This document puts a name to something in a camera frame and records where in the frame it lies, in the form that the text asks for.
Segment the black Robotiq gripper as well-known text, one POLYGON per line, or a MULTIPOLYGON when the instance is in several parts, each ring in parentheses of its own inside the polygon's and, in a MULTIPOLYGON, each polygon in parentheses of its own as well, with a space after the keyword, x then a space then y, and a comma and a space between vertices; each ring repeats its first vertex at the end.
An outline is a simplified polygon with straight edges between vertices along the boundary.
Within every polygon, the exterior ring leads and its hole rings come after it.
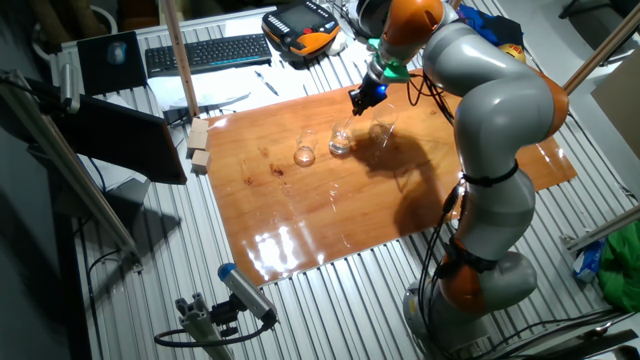
POLYGON ((386 84, 365 75, 360 86, 348 92, 353 107, 352 115, 362 115, 370 107, 375 107, 384 101, 387 98, 386 90, 386 84))

